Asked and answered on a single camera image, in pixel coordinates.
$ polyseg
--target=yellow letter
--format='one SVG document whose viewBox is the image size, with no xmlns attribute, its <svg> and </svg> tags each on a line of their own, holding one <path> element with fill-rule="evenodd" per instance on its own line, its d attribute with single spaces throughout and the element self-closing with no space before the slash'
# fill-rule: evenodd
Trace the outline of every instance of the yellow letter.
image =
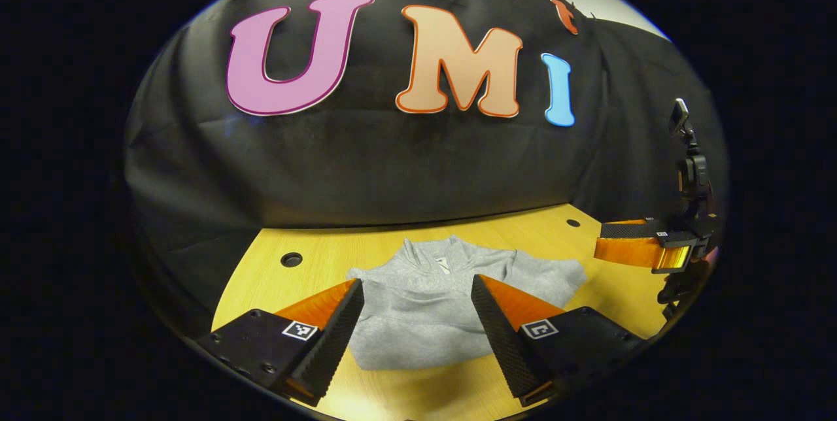
<svg viewBox="0 0 837 421">
<path fill-rule="evenodd" d="M 470 107 L 487 77 L 485 94 L 477 104 L 479 111 L 493 117 L 517 115 L 517 52 L 523 47 L 520 37 L 495 27 L 485 33 L 474 50 L 460 22 L 447 10 L 411 5 L 401 13 L 413 22 L 415 45 L 410 85 L 395 97 L 399 109 L 413 114 L 444 109 L 448 97 L 439 89 L 444 68 L 460 110 Z"/>
</svg>

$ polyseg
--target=pink letter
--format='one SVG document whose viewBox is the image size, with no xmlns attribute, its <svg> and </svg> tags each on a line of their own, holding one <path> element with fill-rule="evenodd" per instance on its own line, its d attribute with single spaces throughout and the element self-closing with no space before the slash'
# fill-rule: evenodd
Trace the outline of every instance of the pink letter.
<svg viewBox="0 0 837 421">
<path fill-rule="evenodd" d="M 355 16 L 374 0 L 314 0 L 308 9 L 320 13 L 311 59 L 302 75 L 287 81 L 264 72 L 273 28 L 290 12 L 277 7 L 244 19 L 233 27 L 233 48 L 227 69 L 230 101 L 248 114 L 291 114 L 325 99 L 343 78 Z"/>
</svg>

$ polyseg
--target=letter cutout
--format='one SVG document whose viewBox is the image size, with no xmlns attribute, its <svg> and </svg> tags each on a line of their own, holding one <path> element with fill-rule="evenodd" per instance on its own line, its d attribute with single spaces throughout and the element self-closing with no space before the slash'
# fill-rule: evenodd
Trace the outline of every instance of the letter cutout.
<svg viewBox="0 0 837 421">
<path fill-rule="evenodd" d="M 567 27 L 567 30 L 570 31 L 573 35 L 578 35 L 578 29 L 573 25 L 573 19 L 575 16 L 568 9 L 567 5 L 562 3 L 559 0 L 550 0 L 555 5 L 555 8 L 558 10 L 558 18 L 561 19 L 561 23 L 564 27 Z"/>
<path fill-rule="evenodd" d="M 520 37 L 494 27 L 474 50 L 456 16 L 447 10 L 411 5 L 401 13 L 413 22 L 415 45 L 409 87 L 395 97 L 399 109 L 413 114 L 444 109 L 448 97 L 439 89 L 444 68 L 460 110 L 470 107 L 487 79 L 479 111 L 493 117 L 517 115 L 517 52 L 523 47 Z"/>
<path fill-rule="evenodd" d="M 311 59 L 302 75 L 287 81 L 270 79 L 264 63 L 273 28 L 290 13 L 277 7 L 244 19 L 233 27 L 233 48 L 227 69 L 230 101 L 248 114 L 280 115 L 299 112 L 325 99 L 335 90 L 349 54 L 355 16 L 374 0 L 314 0 L 319 12 Z"/>
<path fill-rule="evenodd" d="M 554 126 L 570 127 L 575 123 L 570 109 L 570 64 L 552 54 L 542 54 L 541 60 L 549 69 L 550 100 L 549 109 L 545 112 L 547 121 Z"/>
</svg>

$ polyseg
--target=clothing tag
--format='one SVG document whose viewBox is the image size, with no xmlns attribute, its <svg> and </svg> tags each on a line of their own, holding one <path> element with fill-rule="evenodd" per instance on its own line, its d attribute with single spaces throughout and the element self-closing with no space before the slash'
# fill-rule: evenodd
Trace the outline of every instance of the clothing tag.
<svg viewBox="0 0 837 421">
<path fill-rule="evenodd" d="M 448 268 L 448 258 L 436 258 L 436 263 L 442 268 L 442 272 L 450 274 L 451 270 Z"/>
</svg>

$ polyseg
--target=orange letter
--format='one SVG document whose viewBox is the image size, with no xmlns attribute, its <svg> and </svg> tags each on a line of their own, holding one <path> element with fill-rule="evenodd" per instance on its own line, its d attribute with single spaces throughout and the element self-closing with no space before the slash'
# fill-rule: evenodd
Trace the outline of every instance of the orange letter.
<svg viewBox="0 0 837 421">
<path fill-rule="evenodd" d="M 401 13 L 413 22 L 415 45 L 410 85 L 395 97 L 404 112 L 430 114 L 448 105 L 439 89 L 441 69 L 445 69 L 460 110 L 466 110 L 485 82 L 485 94 L 477 106 L 493 117 L 514 117 L 520 111 L 515 99 L 517 52 L 523 41 L 500 28 L 485 33 L 474 50 L 456 16 L 437 7 L 411 5 Z"/>
</svg>

